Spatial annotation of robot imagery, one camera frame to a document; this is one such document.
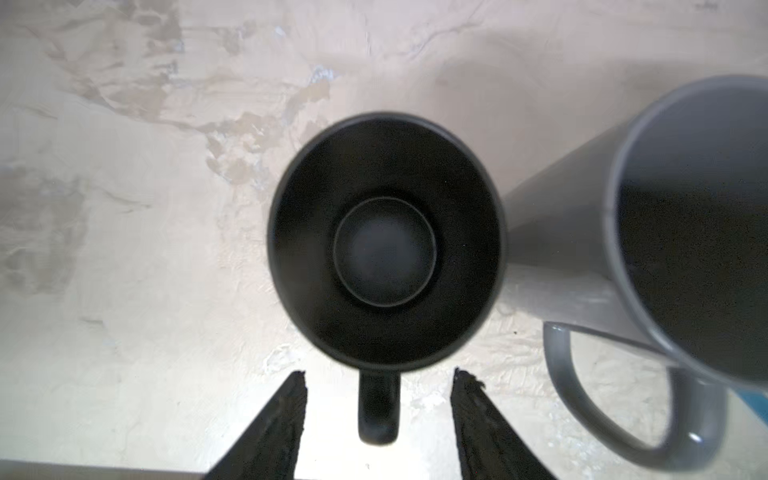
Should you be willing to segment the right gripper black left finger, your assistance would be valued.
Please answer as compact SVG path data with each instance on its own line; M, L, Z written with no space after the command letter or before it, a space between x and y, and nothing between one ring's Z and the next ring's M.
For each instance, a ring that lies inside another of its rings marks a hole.
M308 390L292 372L207 479L292 479L304 429Z

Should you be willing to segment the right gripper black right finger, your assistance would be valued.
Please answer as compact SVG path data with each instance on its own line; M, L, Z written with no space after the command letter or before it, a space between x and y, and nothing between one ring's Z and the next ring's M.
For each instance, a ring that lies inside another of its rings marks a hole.
M552 479L471 373L454 370L450 403L464 479Z

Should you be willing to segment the black mug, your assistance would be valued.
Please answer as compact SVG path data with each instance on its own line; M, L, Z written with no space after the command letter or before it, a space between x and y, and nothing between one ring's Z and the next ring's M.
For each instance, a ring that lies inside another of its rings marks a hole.
M358 434L396 441L401 377L461 349L506 268L499 194L445 128L371 112L321 131L275 191L268 263L291 321L359 373Z

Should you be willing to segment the grey mug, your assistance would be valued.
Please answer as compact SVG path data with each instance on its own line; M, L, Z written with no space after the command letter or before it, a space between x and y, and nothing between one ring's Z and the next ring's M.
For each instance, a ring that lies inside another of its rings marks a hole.
M543 353L570 413L617 455L667 472L704 468L730 388L767 387L767 81L717 76L680 86L504 198L513 264L593 272L621 320L548 321ZM582 387L571 336L661 358L671 393L651 446Z

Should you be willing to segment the light blue mug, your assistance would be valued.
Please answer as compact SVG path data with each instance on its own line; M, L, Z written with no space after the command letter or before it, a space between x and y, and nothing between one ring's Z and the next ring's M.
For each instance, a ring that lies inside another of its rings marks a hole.
M768 425L768 397L766 393L737 390L736 394L765 425Z

